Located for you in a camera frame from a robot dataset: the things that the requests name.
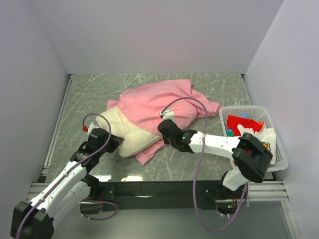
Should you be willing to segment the cream pillow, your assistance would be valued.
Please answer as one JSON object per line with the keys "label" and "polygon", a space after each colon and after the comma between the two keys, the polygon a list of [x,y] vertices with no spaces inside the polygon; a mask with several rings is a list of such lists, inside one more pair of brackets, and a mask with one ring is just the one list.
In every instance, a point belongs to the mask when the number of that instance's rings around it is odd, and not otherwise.
{"label": "cream pillow", "polygon": [[124,140],[118,147],[119,155],[123,158],[137,157],[143,150],[162,139],[161,136],[131,123],[117,106],[97,116],[96,122],[100,128]]}

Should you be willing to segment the pink pillowcase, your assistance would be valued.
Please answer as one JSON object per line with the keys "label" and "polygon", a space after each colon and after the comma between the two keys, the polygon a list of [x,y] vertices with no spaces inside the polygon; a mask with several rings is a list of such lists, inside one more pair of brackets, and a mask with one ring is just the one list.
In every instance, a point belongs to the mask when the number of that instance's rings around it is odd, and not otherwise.
{"label": "pink pillowcase", "polygon": [[[217,115],[222,105],[209,101],[196,91],[189,79],[166,80],[123,91],[119,100],[107,103],[107,110],[118,107],[136,126],[161,136],[157,127],[161,123],[160,112],[168,107],[173,110],[175,123],[187,128],[196,118]],[[136,157],[141,165],[150,161],[164,147],[163,139],[143,150]]]}

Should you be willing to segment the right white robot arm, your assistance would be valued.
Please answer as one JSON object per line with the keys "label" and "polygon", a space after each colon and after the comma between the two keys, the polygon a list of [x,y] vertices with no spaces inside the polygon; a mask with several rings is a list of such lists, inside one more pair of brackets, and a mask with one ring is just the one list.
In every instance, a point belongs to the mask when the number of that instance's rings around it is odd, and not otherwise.
{"label": "right white robot arm", "polygon": [[272,160],[272,153],[255,136],[226,137],[204,134],[196,130],[181,130],[172,120],[158,125],[164,142],[180,152],[208,153],[235,161],[236,166],[224,173],[214,194],[231,198],[236,190],[248,182],[262,183]]}

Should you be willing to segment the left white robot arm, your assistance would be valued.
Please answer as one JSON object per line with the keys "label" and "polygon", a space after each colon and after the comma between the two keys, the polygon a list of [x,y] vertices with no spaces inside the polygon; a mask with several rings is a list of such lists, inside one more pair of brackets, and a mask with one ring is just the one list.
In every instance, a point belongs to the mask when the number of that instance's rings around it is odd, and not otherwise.
{"label": "left white robot arm", "polygon": [[99,179],[90,171],[104,153],[114,152],[124,139],[102,128],[91,131],[62,172],[29,202],[13,210],[10,235],[14,239],[50,239],[58,224],[80,202],[102,205],[105,201]]}

